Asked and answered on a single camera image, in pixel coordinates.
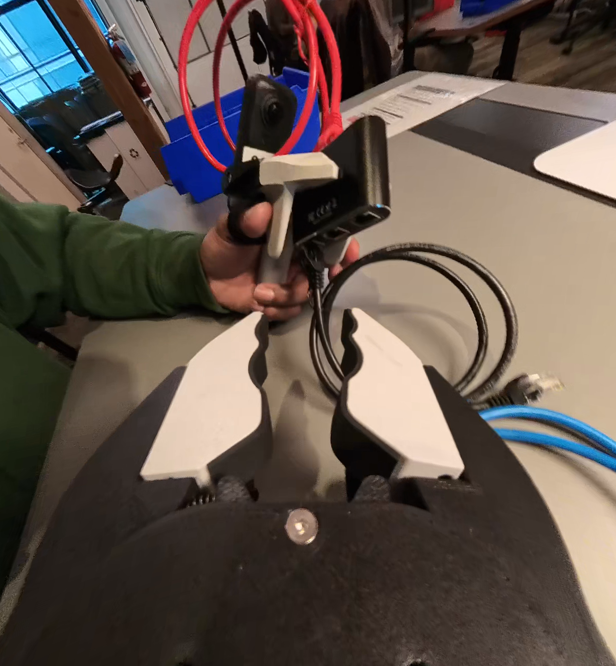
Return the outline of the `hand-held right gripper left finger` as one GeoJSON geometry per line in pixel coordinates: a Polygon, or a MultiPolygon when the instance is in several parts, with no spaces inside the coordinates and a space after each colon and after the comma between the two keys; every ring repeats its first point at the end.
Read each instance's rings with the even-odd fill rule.
{"type": "Polygon", "coordinates": [[[144,481],[226,476],[251,484],[273,447],[264,383],[269,322],[254,312],[204,346],[186,365],[141,470],[144,481]]]}

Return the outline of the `red fire extinguisher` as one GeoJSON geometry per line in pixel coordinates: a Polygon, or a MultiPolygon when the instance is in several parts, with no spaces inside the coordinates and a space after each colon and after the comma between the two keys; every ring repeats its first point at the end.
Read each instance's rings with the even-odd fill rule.
{"type": "Polygon", "coordinates": [[[152,94],[151,88],[139,68],[135,55],[125,38],[120,34],[116,24],[108,27],[105,37],[113,58],[126,75],[137,96],[142,100],[148,99],[152,94]]]}

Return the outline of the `person's left hand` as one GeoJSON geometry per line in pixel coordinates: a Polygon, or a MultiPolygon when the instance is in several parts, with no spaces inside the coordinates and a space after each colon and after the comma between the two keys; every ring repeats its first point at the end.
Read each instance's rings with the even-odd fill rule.
{"type": "Polygon", "coordinates": [[[204,237],[199,252],[202,268],[215,301],[239,314],[261,312],[271,321],[298,316],[309,300],[309,280],[300,265],[287,272],[287,282],[259,282],[261,245],[238,245],[223,214],[204,237]]]}

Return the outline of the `wooden work table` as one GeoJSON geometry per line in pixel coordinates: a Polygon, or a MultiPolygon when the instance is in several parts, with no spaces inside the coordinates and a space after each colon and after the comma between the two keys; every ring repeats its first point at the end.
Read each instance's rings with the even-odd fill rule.
{"type": "Polygon", "coordinates": [[[464,17],[461,3],[458,2],[429,19],[416,22],[415,27],[422,37],[442,40],[472,37],[495,30],[504,32],[493,78],[511,81],[514,78],[523,31],[533,22],[545,17],[554,4],[555,1],[512,1],[494,12],[464,17]]]}

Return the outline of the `black network switch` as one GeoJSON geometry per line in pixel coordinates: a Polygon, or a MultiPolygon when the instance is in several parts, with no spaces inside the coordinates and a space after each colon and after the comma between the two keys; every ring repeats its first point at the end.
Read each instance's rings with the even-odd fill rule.
{"type": "Polygon", "coordinates": [[[337,178],[299,191],[293,202],[295,247],[326,249],[386,220],[391,213],[387,126],[365,115],[347,127],[323,154],[337,178]]]}

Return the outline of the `white rounded board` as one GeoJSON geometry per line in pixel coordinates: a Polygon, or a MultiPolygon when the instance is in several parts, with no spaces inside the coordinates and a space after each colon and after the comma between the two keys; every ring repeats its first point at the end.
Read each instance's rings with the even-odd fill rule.
{"type": "Polygon", "coordinates": [[[616,201],[616,120],[535,158],[540,174],[616,201]]]}

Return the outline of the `person's left forearm green sleeve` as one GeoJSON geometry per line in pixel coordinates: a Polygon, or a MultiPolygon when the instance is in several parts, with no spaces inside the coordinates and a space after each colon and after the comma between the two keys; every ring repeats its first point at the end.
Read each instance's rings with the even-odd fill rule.
{"type": "Polygon", "coordinates": [[[219,314],[202,268],[204,235],[144,229],[0,194],[0,330],[98,320],[219,314]]]}

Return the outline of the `white recycling cabinet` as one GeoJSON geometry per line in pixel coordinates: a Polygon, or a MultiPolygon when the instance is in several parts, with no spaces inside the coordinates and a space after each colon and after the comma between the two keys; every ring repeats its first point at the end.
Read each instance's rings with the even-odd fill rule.
{"type": "Polygon", "coordinates": [[[116,184],[128,200],[165,184],[165,176],[126,121],[105,128],[97,137],[88,139],[86,145],[105,171],[110,171],[117,154],[122,157],[116,184]]]}

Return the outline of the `wooden post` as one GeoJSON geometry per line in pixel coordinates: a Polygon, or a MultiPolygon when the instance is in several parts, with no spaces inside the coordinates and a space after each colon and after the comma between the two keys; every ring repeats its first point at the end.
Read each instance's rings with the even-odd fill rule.
{"type": "Polygon", "coordinates": [[[49,1],[71,38],[121,111],[164,180],[169,178],[161,148],[165,145],[159,126],[145,102],[137,95],[126,73],[114,58],[95,19],[83,1],[49,1]]]}

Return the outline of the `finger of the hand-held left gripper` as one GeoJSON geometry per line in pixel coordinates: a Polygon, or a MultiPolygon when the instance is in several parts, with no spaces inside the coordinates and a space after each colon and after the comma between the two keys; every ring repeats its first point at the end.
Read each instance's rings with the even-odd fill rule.
{"type": "Polygon", "coordinates": [[[323,152],[274,155],[259,163],[259,183],[263,187],[303,182],[336,180],[339,166],[323,152]]]}
{"type": "Polygon", "coordinates": [[[344,235],[337,239],[325,235],[317,237],[315,241],[315,267],[332,268],[341,264],[350,245],[351,237],[344,235]]]}

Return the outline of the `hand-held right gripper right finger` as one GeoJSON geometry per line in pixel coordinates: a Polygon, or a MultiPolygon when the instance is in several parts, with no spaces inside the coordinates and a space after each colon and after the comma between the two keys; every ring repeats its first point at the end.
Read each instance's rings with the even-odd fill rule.
{"type": "Polygon", "coordinates": [[[343,313],[333,452],[363,479],[457,479],[461,454],[419,357],[360,308],[343,313]]]}

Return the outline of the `printed paper sheet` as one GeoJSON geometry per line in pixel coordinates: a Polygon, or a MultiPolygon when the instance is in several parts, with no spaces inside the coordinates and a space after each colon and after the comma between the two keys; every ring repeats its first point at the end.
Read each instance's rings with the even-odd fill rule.
{"type": "Polygon", "coordinates": [[[387,138],[393,138],[505,84],[505,80],[422,72],[416,79],[342,111],[343,128],[374,116],[385,123],[387,138]]]}

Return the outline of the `brown stool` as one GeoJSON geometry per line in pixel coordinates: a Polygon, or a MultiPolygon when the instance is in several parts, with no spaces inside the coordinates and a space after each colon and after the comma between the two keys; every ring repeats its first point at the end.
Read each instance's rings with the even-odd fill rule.
{"type": "Polygon", "coordinates": [[[123,156],[115,154],[112,166],[106,172],[75,171],[69,174],[71,181],[88,195],[77,211],[83,214],[96,214],[96,209],[112,198],[118,187],[117,180],[123,168],[123,156]]]}

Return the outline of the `person's green jacket torso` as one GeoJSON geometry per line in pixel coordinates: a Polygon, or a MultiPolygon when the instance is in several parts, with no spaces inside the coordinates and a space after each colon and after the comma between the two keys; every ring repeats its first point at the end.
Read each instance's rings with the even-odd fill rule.
{"type": "Polygon", "coordinates": [[[69,378],[65,364],[0,322],[0,598],[69,378]]]}

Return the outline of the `blue storage bin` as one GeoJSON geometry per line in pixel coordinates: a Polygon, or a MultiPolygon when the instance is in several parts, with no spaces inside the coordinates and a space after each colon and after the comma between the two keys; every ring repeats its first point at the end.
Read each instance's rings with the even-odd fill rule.
{"type": "MultiPolygon", "coordinates": [[[[282,75],[273,80],[288,87],[297,100],[296,121],[307,95],[309,73],[292,68],[285,68],[282,75]]],[[[232,139],[236,140],[243,87],[221,97],[221,107],[225,125],[232,139]]],[[[222,136],[215,114],[213,102],[193,110],[194,121],[200,135],[217,161],[228,168],[234,160],[234,153],[222,136]]],[[[181,115],[165,123],[170,142],[161,148],[163,160],[168,170],[173,187],[179,195],[190,194],[197,203],[202,203],[222,193],[222,173],[204,157],[189,132],[186,118],[181,115]]],[[[293,147],[291,153],[312,152],[320,136],[320,110],[316,99],[311,116],[303,135],[293,147]]]]}

